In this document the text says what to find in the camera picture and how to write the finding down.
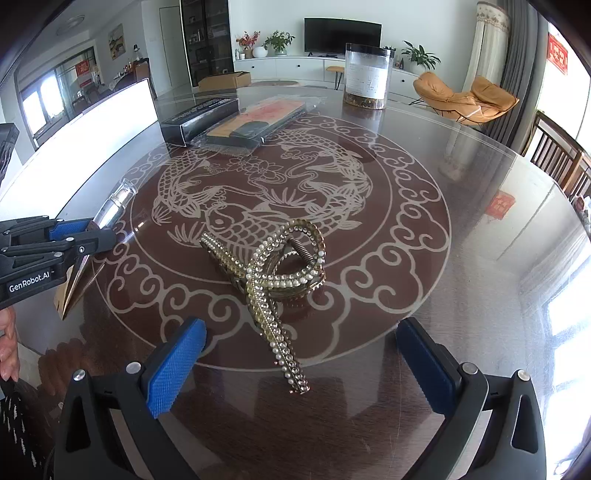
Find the round table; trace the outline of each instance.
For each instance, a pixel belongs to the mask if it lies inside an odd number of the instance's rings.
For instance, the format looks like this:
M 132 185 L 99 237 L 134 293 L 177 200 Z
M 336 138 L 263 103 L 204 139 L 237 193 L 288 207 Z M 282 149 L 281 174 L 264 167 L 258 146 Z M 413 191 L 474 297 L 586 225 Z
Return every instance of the round table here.
M 96 281 L 82 300 L 63 322 L 38 314 L 53 308 L 49 294 L 17 308 L 23 344 L 41 354 L 41 382 L 59 383 L 51 372 L 60 359 L 69 359 L 64 375 L 143 361 L 197 316 L 205 350 L 161 422 L 201 478 L 399 478 L 443 419 L 397 351 L 397 322 L 413 315 L 459 362 L 493 375 L 529 372 L 548 477 L 559 476 L 591 416 L 591 246 L 558 185 L 488 137 L 421 109 L 358 109 L 340 92 L 310 88 L 238 90 L 241 107 L 295 94 L 324 100 L 250 157 L 161 144 L 127 160 L 124 176 L 139 193 L 116 227 L 119 244 L 93 260 Z M 194 101 L 157 108 L 170 116 Z M 121 165 L 108 161 L 60 216 L 92 216 L 120 179 Z M 209 231 L 247 260 L 292 218 L 315 222 L 327 251 L 326 284 L 280 311 L 305 395 L 288 392 L 244 298 L 199 245 Z M 50 422 L 59 390 L 37 391 Z

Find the ceiling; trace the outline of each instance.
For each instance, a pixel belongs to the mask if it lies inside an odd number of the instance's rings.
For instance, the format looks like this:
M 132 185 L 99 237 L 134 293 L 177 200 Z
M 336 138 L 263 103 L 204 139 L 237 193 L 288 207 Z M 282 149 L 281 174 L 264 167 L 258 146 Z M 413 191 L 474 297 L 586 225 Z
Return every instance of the ceiling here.
M 23 58 L 23 63 L 38 57 L 52 46 L 74 37 L 84 31 L 88 31 L 92 38 L 104 25 L 106 25 L 119 12 L 129 4 L 138 0 L 74 0 L 47 28 L 45 28 Z M 84 15 L 84 21 L 77 27 L 68 30 L 58 36 L 56 31 L 60 25 L 69 18 Z

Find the flat screen tv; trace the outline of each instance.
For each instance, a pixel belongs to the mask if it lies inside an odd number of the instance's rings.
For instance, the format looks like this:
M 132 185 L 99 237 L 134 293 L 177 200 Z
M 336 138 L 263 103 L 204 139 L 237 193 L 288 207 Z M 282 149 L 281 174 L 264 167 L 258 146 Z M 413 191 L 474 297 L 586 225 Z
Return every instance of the flat screen tv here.
M 341 18 L 305 18 L 304 50 L 312 53 L 345 53 L 347 43 L 379 47 L 382 25 Z

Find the clear plastic jar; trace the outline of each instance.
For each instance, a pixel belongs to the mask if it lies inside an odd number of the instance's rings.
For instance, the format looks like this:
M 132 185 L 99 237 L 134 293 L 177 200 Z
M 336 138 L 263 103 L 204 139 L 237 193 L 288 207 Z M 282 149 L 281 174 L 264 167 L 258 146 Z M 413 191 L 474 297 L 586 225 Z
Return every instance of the clear plastic jar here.
M 372 110 L 386 108 L 392 65 L 392 50 L 347 43 L 343 100 Z

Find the white round pot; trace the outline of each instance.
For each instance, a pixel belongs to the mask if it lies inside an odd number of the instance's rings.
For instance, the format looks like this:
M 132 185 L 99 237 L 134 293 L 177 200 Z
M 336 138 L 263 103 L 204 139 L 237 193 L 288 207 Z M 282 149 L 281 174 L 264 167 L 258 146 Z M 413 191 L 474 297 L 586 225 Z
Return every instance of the white round pot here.
M 252 56 L 256 59 L 263 59 L 269 55 L 269 51 L 265 47 L 254 47 L 252 49 Z
M 415 75 L 421 76 L 423 73 L 427 71 L 427 69 L 425 68 L 425 65 L 418 65 L 411 61 L 408 64 L 408 71 L 414 73 Z

